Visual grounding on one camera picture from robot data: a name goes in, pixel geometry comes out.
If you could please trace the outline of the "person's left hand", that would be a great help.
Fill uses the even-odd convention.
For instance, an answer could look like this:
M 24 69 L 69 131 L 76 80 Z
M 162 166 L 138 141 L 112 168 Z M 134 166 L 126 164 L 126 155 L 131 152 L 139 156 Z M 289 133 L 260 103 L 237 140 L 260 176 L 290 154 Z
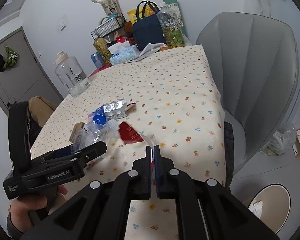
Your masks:
M 7 230 L 13 239 L 19 239 L 25 232 L 31 230 L 34 223 L 29 211 L 41 210 L 47 206 L 46 196 L 29 195 L 11 201 L 7 216 Z

